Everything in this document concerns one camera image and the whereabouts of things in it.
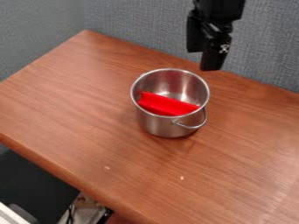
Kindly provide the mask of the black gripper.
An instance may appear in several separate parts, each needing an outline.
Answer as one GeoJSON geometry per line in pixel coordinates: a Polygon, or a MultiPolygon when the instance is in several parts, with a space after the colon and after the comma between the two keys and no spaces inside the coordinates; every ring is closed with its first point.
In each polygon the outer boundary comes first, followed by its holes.
{"type": "Polygon", "coordinates": [[[192,0],[192,4],[187,17],[187,51],[201,51],[200,69],[216,71],[229,52],[232,23],[241,19],[245,0],[192,0]]]}

